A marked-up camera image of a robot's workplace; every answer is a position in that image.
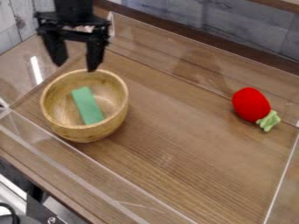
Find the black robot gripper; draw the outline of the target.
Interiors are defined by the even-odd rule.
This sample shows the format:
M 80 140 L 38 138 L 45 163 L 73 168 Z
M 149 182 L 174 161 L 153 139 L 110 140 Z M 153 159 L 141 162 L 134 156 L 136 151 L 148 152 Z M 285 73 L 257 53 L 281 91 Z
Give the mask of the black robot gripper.
M 60 67 L 68 52 L 64 39 L 86 42 L 86 67 L 93 72 L 102 63 L 110 23 L 93 14 L 93 0 L 53 0 L 54 10 L 36 11 L 37 34 L 52 63 Z

